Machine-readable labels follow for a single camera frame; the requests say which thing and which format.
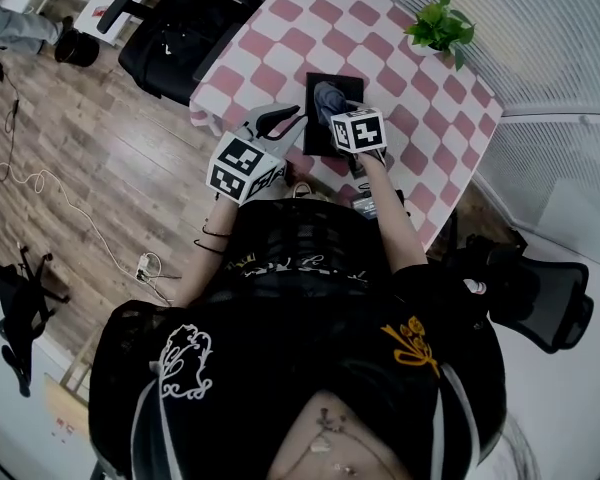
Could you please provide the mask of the person's right forearm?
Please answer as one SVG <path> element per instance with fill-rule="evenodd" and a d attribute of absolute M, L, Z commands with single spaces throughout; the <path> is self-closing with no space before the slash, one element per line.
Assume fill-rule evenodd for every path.
<path fill-rule="evenodd" d="M 377 158 L 360 154 L 376 207 L 379 230 L 392 273 L 415 265 L 425 265 L 422 242 L 393 187 L 386 167 Z"/>

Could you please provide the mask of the light wooden board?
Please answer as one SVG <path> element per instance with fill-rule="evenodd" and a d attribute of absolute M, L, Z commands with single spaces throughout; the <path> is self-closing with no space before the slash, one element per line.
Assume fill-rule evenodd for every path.
<path fill-rule="evenodd" d="M 47 409 L 55 423 L 71 435 L 79 434 L 88 439 L 88 404 L 47 373 L 44 390 Z"/>

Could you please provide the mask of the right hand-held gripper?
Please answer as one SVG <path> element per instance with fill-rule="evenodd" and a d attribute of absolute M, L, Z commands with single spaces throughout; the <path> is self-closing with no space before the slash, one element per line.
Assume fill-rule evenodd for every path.
<path fill-rule="evenodd" d="M 376 108 L 361 108 L 334 115 L 330 118 L 333 143 L 340 155 L 347 159 L 353 177 L 365 177 L 359 161 L 366 154 L 385 162 L 387 139 L 382 113 Z"/>

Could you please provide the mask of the black padded office chair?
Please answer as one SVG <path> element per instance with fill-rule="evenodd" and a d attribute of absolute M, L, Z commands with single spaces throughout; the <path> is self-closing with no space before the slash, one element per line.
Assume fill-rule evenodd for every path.
<path fill-rule="evenodd" d="M 136 85 L 186 105 L 205 74 L 262 0 L 160 0 L 148 7 L 114 0 L 97 23 L 109 31 L 124 13 L 141 23 L 118 61 Z"/>

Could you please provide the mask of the black mesh office chair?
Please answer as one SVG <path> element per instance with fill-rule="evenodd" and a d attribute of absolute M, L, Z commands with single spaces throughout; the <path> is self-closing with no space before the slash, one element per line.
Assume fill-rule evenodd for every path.
<path fill-rule="evenodd" d="M 492 322 L 515 331 L 547 354 L 574 348 L 586 332 L 594 301 L 586 294 L 589 269 L 578 262 L 548 262 L 524 256 L 528 242 L 516 230 L 499 243 L 471 234 L 459 241 L 458 213 L 453 211 L 443 236 L 446 248 L 438 263 L 461 280 L 487 286 L 482 312 Z"/>

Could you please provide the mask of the grey cloth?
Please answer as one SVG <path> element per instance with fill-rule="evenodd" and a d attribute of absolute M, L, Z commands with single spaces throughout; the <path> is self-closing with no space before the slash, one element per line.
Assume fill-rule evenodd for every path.
<path fill-rule="evenodd" d="M 331 118 L 350 111 L 351 104 L 344 93 L 327 81 L 321 81 L 314 88 L 314 106 L 320 125 L 330 128 Z"/>

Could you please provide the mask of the person's left forearm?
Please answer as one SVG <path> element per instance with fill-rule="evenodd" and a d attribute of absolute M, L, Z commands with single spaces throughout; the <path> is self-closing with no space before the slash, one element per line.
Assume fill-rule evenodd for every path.
<path fill-rule="evenodd" d="M 207 229 L 218 233 L 232 234 L 238 208 L 237 203 L 220 196 L 205 221 L 207 222 Z M 220 248 L 222 246 L 223 240 L 219 240 L 216 247 Z M 173 305 L 185 308 L 201 297 L 218 272 L 223 257 L 224 254 L 217 255 L 194 245 L 191 257 L 178 284 Z"/>

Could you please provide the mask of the small white table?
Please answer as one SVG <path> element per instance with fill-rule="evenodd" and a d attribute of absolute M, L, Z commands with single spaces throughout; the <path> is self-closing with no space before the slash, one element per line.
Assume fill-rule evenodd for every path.
<path fill-rule="evenodd" d="M 131 17 L 128 13 L 123 13 L 106 33 L 99 32 L 97 29 L 99 20 L 104 15 L 104 11 L 113 2 L 114 0 L 90 0 L 74 22 L 74 28 L 111 46 L 121 46 L 123 42 L 120 39 L 120 35 L 123 29 L 129 21 L 138 23 L 139 19 Z"/>

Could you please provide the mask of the black wrist bands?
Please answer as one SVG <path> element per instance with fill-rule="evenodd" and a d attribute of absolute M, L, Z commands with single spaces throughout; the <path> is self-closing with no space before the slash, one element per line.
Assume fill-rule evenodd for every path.
<path fill-rule="evenodd" d="M 202 234 L 202 238 L 196 238 L 194 240 L 194 245 L 196 247 L 217 255 L 223 255 L 225 253 L 231 234 L 209 231 L 207 229 L 207 222 L 205 222 L 202 227 Z M 223 240 L 223 246 L 217 248 L 216 244 L 219 240 Z"/>

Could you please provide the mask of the black chair base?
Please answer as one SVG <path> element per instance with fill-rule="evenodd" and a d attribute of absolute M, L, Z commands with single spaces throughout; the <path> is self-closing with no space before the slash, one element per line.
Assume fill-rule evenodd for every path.
<path fill-rule="evenodd" d="M 1 334 L 6 341 L 1 354 L 16 375 L 20 394 L 28 398 L 33 343 L 55 314 L 55 310 L 48 308 L 47 299 L 67 304 L 70 297 L 53 293 L 42 284 L 44 268 L 53 260 L 51 253 L 42 256 L 33 272 L 27 259 L 29 249 L 22 247 L 19 252 L 21 262 L 18 265 L 0 266 L 0 303 L 4 315 Z"/>

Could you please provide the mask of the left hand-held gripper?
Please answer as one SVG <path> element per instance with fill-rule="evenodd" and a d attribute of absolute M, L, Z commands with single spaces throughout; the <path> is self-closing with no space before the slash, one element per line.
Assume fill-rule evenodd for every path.
<path fill-rule="evenodd" d="M 248 111 L 239 129 L 221 137 L 209 162 L 206 185 L 238 204 L 268 189 L 283 176 L 284 157 L 304 132 L 308 118 L 298 116 L 276 137 L 272 132 L 299 110 L 298 105 L 272 103 Z"/>

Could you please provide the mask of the pink white checkered tablecloth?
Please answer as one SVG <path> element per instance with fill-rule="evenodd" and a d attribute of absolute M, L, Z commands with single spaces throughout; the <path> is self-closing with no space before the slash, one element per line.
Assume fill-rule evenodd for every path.
<path fill-rule="evenodd" d="M 469 69 L 415 47 L 404 33 L 411 21 L 391 0 L 265 0 L 191 95 L 191 121 L 209 128 L 213 113 L 229 130 L 254 107 L 303 105 L 308 72 L 362 78 L 364 102 L 385 119 L 390 176 L 430 246 L 502 107 Z"/>

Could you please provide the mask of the person's black embroidered shirt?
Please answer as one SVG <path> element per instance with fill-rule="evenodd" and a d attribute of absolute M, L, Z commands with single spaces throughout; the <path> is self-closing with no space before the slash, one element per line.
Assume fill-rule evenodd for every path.
<path fill-rule="evenodd" d="M 377 226 L 351 209 L 248 203 L 197 300 L 112 313 L 90 380 L 94 451 L 122 480 L 265 480 L 325 391 L 413 480 L 464 480 L 507 412 L 501 350 L 467 283 L 429 263 L 391 271 Z"/>

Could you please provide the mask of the green potted plant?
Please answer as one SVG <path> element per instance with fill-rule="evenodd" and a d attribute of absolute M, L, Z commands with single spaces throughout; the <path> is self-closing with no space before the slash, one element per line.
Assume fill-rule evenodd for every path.
<path fill-rule="evenodd" d="M 412 38 L 413 45 L 439 52 L 445 59 L 453 57 L 459 71 L 465 64 L 465 55 L 459 46 L 473 41 L 476 24 L 450 4 L 451 0 L 427 4 L 416 13 L 416 22 L 404 33 Z"/>

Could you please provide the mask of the dark badge card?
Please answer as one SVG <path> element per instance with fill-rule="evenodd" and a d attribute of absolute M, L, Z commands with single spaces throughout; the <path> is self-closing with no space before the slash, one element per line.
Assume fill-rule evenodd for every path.
<path fill-rule="evenodd" d="M 360 194 L 351 200 L 351 208 L 368 220 L 377 218 L 377 210 L 370 195 Z"/>

